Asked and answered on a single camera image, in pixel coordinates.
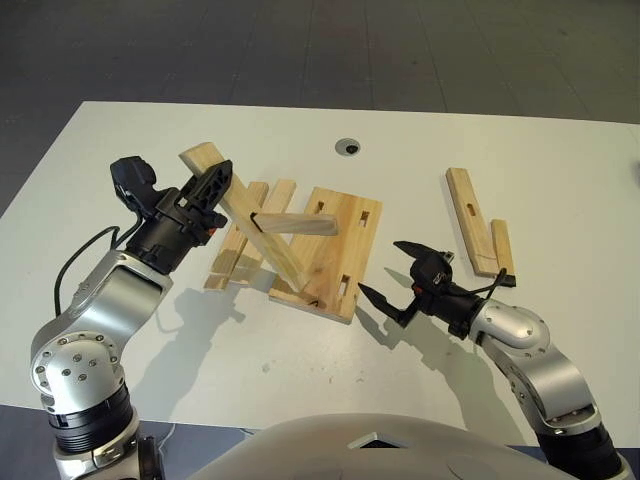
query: dark floor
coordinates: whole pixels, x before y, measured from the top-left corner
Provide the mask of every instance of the dark floor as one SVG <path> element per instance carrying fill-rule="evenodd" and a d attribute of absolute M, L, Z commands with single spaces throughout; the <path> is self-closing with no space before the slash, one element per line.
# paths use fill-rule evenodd
<path fill-rule="evenodd" d="M 0 0 L 0 214 L 83 100 L 640 123 L 639 6 Z M 160 436 L 169 428 L 147 427 Z M 55 478 L 47 432 L 37 412 L 0 407 L 0 461 L 21 472 L 9 479 Z M 169 478 L 184 478 L 242 435 L 179 426 L 165 458 Z"/>

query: white table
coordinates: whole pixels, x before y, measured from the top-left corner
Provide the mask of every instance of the white table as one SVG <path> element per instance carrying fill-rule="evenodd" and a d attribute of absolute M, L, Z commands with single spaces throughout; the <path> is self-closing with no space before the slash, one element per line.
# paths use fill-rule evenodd
<path fill-rule="evenodd" d="M 359 140 L 361 152 L 337 155 L 342 137 Z M 496 298 L 546 319 L 616 445 L 638 447 L 639 138 L 636 126 L 540 118 L 84 103 L 0 220 L 0 402 L 40 407 L 29 346 L 52 318 L 56 273 L 95 232 L 132 221 L 109 164 L 138 154 L 159 186 L 182 186 L 189 173 L 177 154 L 214 141 L 245 182 L 295 179 L 291 211 L 302 211 L 315 185 L 383 201 L 366 282 L 399 305 L 411 294 L 397 272 L 407 274 L 410 260 L 394 240 L 453 250 L 456 281 L 486 283 L 471 272 L 444 180 L 449 166 L 469 168 L 486 220 L 509 222 L 518 287 Z M 497 369 L 436 319 L 417 318 L 403 332 L 361 296 L 346 326 L 255 289 L 203 293 L 223 233 L 189 254 L 158 315 L 125 351 L 143 418 L 264 428 L 311 414 L 385 412 L 535 444 Z M 63 304 L 105 245 L 69 271 Z"/>

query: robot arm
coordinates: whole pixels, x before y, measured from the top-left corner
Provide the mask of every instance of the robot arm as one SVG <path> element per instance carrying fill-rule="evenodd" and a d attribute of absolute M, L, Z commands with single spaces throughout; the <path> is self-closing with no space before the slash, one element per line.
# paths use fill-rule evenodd
<path fill-rule="evenodd" d="M 31 379 L 63 480 L 162 478 L 153 439 L 138 438 L 120 358 L 171 288 L 169 273 L 226 223 L 213 208 L 229 188 L 230 161 L 181 190 L 154 190 L 155 173 L 139 157 L 118 160 L 111 172 L 116 194 L 144 223 L 124 251 L 104 256 L 31 346 Z"/>
<path fill-rule="evenodd" d="M 546 323 L 530 310 L 491 299 L 501 284 L 467 291 L 452 281 L 453 254 L 411 242 L 395 242 L 415 261 L 415 299 L 406 310 L 390 305 L 366 285 L 362 292 L 406 327 L 421 311 L 444 320 L 449 333 L 480 345 L 511 385 L 549 463 L 585 480 L 633 479 L 602 424 L 600 411 L 579 370 L 551 342 Z M 477 294 L 488 291 L 487 298 Z"/>

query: wooden stick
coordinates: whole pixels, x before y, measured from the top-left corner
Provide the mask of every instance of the wooden stick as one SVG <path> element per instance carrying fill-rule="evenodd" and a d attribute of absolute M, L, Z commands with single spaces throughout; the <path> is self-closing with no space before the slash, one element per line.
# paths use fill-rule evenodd
<path fill-rule="evenodd" d="M 513 266 L 507 222 L 504 220 L 491 220 L 491 234 L 493 236 L 493 247 L 498 257 L 498 267 L 507 269 L 507 277 L 503 284 L 505 286 L 515 287 L 516 271 Z"/>
<path fill-rule="evenodd" d="M 201 143 L 181 153 L 180 158 L 195 175 L 202 175 L 210 166 L 224 161 L 213 143 Z M 253 223 L 251 214 L 259 212 L 260 206 L 248 195 L 237 175 L 233 174 L 220 206 L 291 288 L 302 290 L 309 281 L 302 264 L 280 235 L 263 233 Z"/>
<path fill-rule="evenodd" d="M 289 206 L 295 190 L 296 182 L 293 180 L 278 180 L 262 206 L 262 213 L 283 213 Z M 240 285 L 249 284 L 260 270 L 260 265 L 262 265 L 262 254 L 253 243 L 247 242 L 229 281 Z"/>
<path fill-rule="evenodd" d="M 253 216 L 253 221 L 263 232 L 323 235 L 325 237 L 338 234 L 338 222 L 334 215 L 259 213 Z"/>
<path fill-rule="evenodd" d="M 251 182 L 247 192 L 259 205 L 264 203 L 264 199 L 269 191 L 269 184 L 266 182 Z M 222 241 L 218 255 L 211 265 L 209 278 L 204 284 L 206 290 L 224 290 L 229 283 L 229 277 L 233 273 L 233 268 L 240 258 L 240 254 L 247 244 L 247 236 L 234 223 L 229 227 L 227 235 Z"/>
<path fill-rule="evenodd" d="M 450 168 L 446 177 L 473 271 L 476 275 L 497 275 L 498 261 L 469 172 L 464 168 Z"/>

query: light wood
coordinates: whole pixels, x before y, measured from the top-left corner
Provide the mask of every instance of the light wood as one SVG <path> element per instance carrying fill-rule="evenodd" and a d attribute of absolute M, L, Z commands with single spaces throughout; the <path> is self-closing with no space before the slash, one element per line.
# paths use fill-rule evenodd
<path fill-rule="evenodd" d="M 276 277 L 269 296 L 303 310 L 351 322 L 364 277 L 382 203 L 316 187 L 305 208 L 307 214 L 334 215 L 339 233 L 333 237 L 294 235 L 291 250 L 311 279 L 296 293 Z"/>
<path fill-rule="evenodd" d="M 497 275 L 498 261 L 469 172 L 464 168 L 449 168 L 446 177 L 473 271 L 476 275 Z"/>
<path fill-rule="evenodd" d="M 263 232 L 333 236 L 338 234 L 336 217 L 327 214 L 259 213 L 253 221 Z"/>
<path fill-rule="evenodd" d="M 195 175 L 202 175 L 210 166 L 224 161 L 213 143 L 202 143 L 190 148 L 181 153 L 180 158 Z M 231 185 L 220 201 L 220 206 L 291 288 L 294 291 L 302 290 L 309 281 L 302 264 L 280 235 L 263 233 L 253 223 L 251 213 L 259 212 L 260 206 L 247 194 L 246 187 L 237 175 L 233 174 Z"/>
<path fill-rule="evenodd" d="M 247 192 L 251 195 L 258 205 L 264 203 L 264 199 L 269 191 L 269 184 L 266 182 L 250 182 Z M 224 290 L 229 283 L 229 277 L 233 273 L 236 262 L 240 258 L 245 245 L 247 244 L 247 236 L 233 223 L 222 241 L 218 255 L 216 256 L 209 278 L 207 278 L 204 288 L 205 290 Z"/>
<path fill-rule="evenodd" d="M 283 213 L 289 206 L 295 190 L 296 182 L 293 180 L 278 180 L 262 206 L 262 213 Z M 229 281 L 247 285 L 260 270 L 262 259 L 262 254 L 253 243 L 247 242 Z"/>
<path fill-rule="evenodd" d="M 507 222 L 505 220 L 491 220 L 491 234 L 493 236 L 493 247 L 498 258 L 498 267 L 506 268 L 507 275 L 515 275 L 516 270 L 513 266 Z"/>

